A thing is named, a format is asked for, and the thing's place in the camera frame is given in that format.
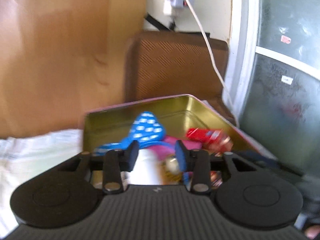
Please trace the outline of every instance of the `white fabric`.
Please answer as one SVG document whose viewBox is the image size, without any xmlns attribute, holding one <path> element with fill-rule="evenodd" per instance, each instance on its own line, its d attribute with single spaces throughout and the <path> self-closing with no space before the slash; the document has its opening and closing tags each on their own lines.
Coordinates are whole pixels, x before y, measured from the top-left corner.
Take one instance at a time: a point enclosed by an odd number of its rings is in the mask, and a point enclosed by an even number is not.
<svg viewBox="0 0 320 240">
<path fill-rule="evenodd" d="M 0 140 L 0 238 L 17 222 L 10 209 L 16 187 L 81 151 L 82 131 L 64 130 L 45 135 Z"/>
</svg>

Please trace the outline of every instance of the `blue polka dot fabric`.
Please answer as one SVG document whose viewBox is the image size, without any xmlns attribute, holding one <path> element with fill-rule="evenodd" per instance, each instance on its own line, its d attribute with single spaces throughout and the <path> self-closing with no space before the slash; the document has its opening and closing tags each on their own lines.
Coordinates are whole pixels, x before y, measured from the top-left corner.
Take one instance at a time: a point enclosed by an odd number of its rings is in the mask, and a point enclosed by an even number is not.
<svg viewBox="0 0 320 240">
<path fill-rule="evenodd" d="M 165 137 L 165 129 L 163 125 L 158 122 L 158 119 L 151 112 L 141 113 L 129 131 L 128 137 L 124 138 L 119 143 L 103 144 L 94 150 L 97 155 L 103 155 L 108 150 L 112 149 L 126 149 L 133 140 L 137 140 L 140 149 L 152 145 L 165 144 L 160 142 Z"/>
</svg>

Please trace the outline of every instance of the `ribbed black surface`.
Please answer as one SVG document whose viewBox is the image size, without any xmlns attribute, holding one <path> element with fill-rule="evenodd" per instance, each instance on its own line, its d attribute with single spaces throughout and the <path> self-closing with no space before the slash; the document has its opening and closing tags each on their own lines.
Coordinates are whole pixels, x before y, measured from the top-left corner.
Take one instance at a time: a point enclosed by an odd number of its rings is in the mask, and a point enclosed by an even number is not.
<svg viewBox="0 0 320 240">
<path fill-rule="evenodd" d="M 184 186 L 136 186 L 106 196 L 83 221 L 58 229 L 20 225 L 7 240 L 298 240 L 293 227 L 254 231 L 226 220 L 209 198 L 193 195 Z"/>
</svg>

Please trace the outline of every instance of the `white cable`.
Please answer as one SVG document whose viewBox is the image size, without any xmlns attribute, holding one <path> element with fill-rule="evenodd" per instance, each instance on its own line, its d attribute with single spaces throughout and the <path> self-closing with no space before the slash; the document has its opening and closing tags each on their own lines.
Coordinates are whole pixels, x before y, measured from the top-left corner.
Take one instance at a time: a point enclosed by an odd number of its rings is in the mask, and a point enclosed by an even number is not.
<svg viewBox="0 0 320 240">
<path fill-rule="evenodd" d="M 209 40 L 208 40 L 207 36 L 205 35 L 205 31 L 204 31 L 204 29 L 203 29 L 203 27 L 202 27 L 202 24 L 201 24 L 201 22 L 199 21 L 199 18 L 198 18 L 198 16 L 197 16 L 195 10 L 193 9 L 190 1 L 189 1 L 189 0 L 186 0 L 186 3 L 187 3 L 187 5 L 189 6 L 190 11 L 191 11 L 193 17 L 195 18 L 195 20 L 196 20 L 196 22 L 197 22 L 197 24 L 198 24 L 198 26 L 199 26 L 199 28 L 200 28 L 200 30 L 201 30 L 202 36 L 203 36 L 203 38 L 204 38 L 205 44 L 207 45 L 207 48 L 208 48 L 208 51 L 209 51 L 209 54 L 210 54 L 210 59 L 211 59 L 212 67 L 213 67 L 214 71 L 216 72 L 216 74 L 217 74 L 217 76 L 218 76 L 218 78 L 219 78 L 219 80 L 220 80 L 220 82 L 221 82 L 221 85 L 223 86 L 223 88 L 225 89 L 225 91 L 226 91 L 226 93 L 227 93 L 228 100 L 229 100 L 229 103 L 230 103 L 230 108 L 231 108 L 230 111 L 231 111 L 231 113 L 233 114 L 233 116 L 234 116 L 234 118 L 235 118 L 235 122 L 236 122 L 237 128 L 239 128 L 239 120 L 238 120 L 238 118 L 236 117 L 236 115 L 234 114 L 234 106 L 233 106 L 233 102 L 232 102 L 232 99 L 231 99 L 231 96 L 230 96 L 230 92 L 229 92 L 229 90 L 228 90 L 228 88 L 227 88 L 227 86 L 226 86 L 226 84 L 225 84 L 222 76 L 220 75 L 219 70 L 217 69 L 217 66 L 216 66 L 215 61 L 214 61 L 214 57 L 213 57 L 213 53 L 212 53 L 212 49 L 211 49 Z"/>
</svg>

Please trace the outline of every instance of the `red candy wrapper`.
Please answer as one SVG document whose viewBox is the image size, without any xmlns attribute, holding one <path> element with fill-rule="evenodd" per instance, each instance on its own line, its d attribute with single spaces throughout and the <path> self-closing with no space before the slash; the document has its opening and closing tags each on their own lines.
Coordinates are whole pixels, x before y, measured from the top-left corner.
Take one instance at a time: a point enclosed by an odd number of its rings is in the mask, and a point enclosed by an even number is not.
<svg viewBox="0 0 320 240">
<path fill-rule="evenodd" d="M 211 188 L 217 189 L 222 184 L 221 172 L 220 171 L 211 171 L 210 172 L 211 179 Z"/>
<path fill-rule="evenodd" d="M 201 128 L 190 128 L 186 134 L 187 138 L 192 141 L 202 143 L 202 146 L 216 154 L 231 151 L 233 143 L 223 130 L 209 130 Z"/>
</svg>

